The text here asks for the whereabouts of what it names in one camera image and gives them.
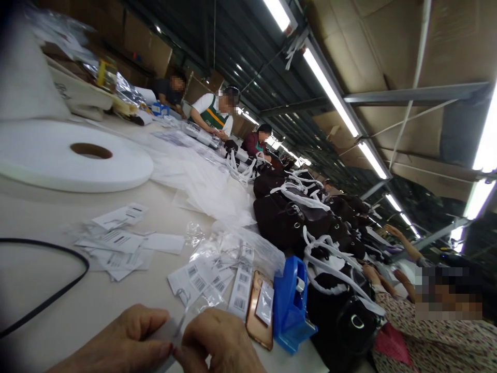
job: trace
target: gold phone case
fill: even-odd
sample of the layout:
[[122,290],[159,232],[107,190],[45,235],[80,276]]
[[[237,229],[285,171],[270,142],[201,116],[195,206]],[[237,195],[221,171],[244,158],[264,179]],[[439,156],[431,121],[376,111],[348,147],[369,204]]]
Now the gold phone case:
[[252,291],[250,294],[250,304],[247,313],[247,322],[245,323],[248,335],[255,341],[267,348],[269,351],[273,349],[273,318],[271,324],[266,326],[259,317],[255,314],[257,309],[257,302],[259,300],[260,288],[262,282],[267,282],[273,287],[273,281],[259,271],[254,272],[254,279],[252,281]]

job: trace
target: red fabric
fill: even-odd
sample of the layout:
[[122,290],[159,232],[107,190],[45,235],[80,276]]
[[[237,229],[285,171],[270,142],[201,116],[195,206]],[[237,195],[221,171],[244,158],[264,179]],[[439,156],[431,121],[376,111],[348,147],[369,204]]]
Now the red fabric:
[[[259,142],[259,134],[257,132],[252,132],[251,134],[245,137],[245,140],[242,143],[242,149],[245,150],[249,156],[255,157],[259,152],[255,147]],[[266,143],[262,143],[262,148],[264,149],[264,154],[266,154]]]
[[402,333],[387,322],[376,336],[374,348],[379,353],[414,368]]

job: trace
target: human hand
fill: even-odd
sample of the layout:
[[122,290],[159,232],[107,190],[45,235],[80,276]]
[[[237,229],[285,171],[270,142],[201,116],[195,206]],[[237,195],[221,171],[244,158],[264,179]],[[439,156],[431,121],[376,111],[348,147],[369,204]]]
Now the human hand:
[[166,310],[134,305],[47,373],[132,373],[153,369],[170,355],[172,344],[144,339],[168,320]]
[[390,233],[390,234],[392,234],[392,235],[394,235],[394,236],[396,236],[398,238],[404,237],[404,235],[402,234],[402,232],[400,230],[398,230],[397,228],[395,228],[394,226],[391,226],[391,225],[387,224],[387,225],[385,225],[384,228],[385,228],[385,230],[388,233]]
[[363,265],[362,270],[364,271],[364,274],[366,275],[367,278],[370,279],[371,283],[373,285],[381,285],[381,280],[379,279],[378,272],[373,266],[370,265]]
[[[210,368],[208,355],[212,356]],[[242,320],[215,308],[208,308],[188,324],[174,357],[185,373],[265,372]]]
[[223,130],[217,130],[216,136],[219,137],[222,141],[228,141],[229,137],[226,135],[226,132]]
[[395,276],[395,278],[401,283],[401,284],[405,284],[405,283],[411,283],[409,281],[409,278],[405,275],[404,272],[396,269],[395,271],[393,271],[393,275]]

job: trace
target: wire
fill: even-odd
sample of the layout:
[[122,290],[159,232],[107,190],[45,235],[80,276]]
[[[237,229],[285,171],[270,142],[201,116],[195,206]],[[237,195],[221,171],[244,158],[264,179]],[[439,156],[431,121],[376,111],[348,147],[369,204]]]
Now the wire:
[[76,258],[78,258],[80,261],[83,262],[85,270],[84,270],[83,274],[81,274],[76,280],[74,280],[71,283],[64,286],[62,289],[60,289],[58,292],[53,294],[50,298],[48,298],[42,304],[40,304],[38,307],[36,307],[34,310],[32,310],[31,312],[29,312],[28,314],[23,316],[21,319],[17,320],[15,323],[13,323],[8,328],[2,330],[0,332],[0,339],[8,336],[10,333],[16,331],[21,326],[26,324],[29,320],[34,318],[36,315],[40,314],[49,305],[54,303],[57,299],[59,299],[61,296],[63,296],[65,293],[67,293],[74,285],[76,285],[88,273],[88,270],[90,269],[90,263],[79,252],[71,250],[71,249],[67,249],[67,248],[62,247],[62,246],[54,245],[53,243],[36,241],[36,240],[31,240],[31,239],[24,239],[24,238],[0,238],[0,244],[2,244],[2,243],[22,243],[25,245],[42,246],[42,247],[48,247],[51,249],[56,249],[56,250],[71,254],[72,256],[75,256]]

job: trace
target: black handbag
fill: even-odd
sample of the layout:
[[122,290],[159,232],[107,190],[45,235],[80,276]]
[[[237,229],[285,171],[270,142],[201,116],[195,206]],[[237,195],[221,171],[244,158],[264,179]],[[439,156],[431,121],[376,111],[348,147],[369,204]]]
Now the black handbag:
[[274,189],[281,187],[287,181],[287,173],[282,170],[264,169],[254,180],[254,194],[257,199],[264,198]]
[[[327,273],[315,280],[326,289],[343,283]],[[342,294],[326,295],[309,284],[307,311],[309,320],[318,327],[311,341],[328,369],[337,373],[357,366],[373,347],[382,325],[382,318],[369,311],[350,287]]]
[[[288,191],[307,198],[296,188],[290,188]],[[254,212],[261,236],[282,251],[293,250],[299,258],[303,258],[305,247],[303,226],[305,225],[313,236],[320,237],[328,234],[335,220],[329,212],[292,201],[281,191],[256,199]]]

